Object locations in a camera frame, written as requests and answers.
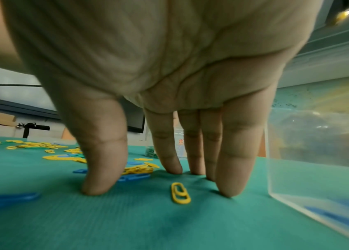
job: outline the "green mat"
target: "green mat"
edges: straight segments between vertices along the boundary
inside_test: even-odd
[[[84,176],[72,173],[85,164],[49,161],[43,150],[8,145],[0,145],[0,194],[42,197],[0,209],[0,249],[349,249],[348,238],[269,197],[264,158],[233,199],[203,176],[190,175],[186,161],[183,175],[161,168],[150,179],[117,183],[105,195],[88,197],[79,193]],[[130,146],[129,160],[143,151]],[[173,203],[173,182],[185,185],[190,204]]]

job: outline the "palm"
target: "palm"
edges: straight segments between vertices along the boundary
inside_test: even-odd
[[[3,2],[22,59],[85,152],[86,193],[108,190],[125,166],[126,126],[113,97],[126,95],[144,107],[171,173],[182,172],[173,141],[178,110],[191,172],[206,171],[227,196],[244,188],[277,81],[306,42],[320,5]]]

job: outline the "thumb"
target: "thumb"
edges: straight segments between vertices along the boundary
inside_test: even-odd
[[[113,95],[73,80],[44,87],[88,164],[82,192],[100,195],[120,178],[127,162],[126,118]]]

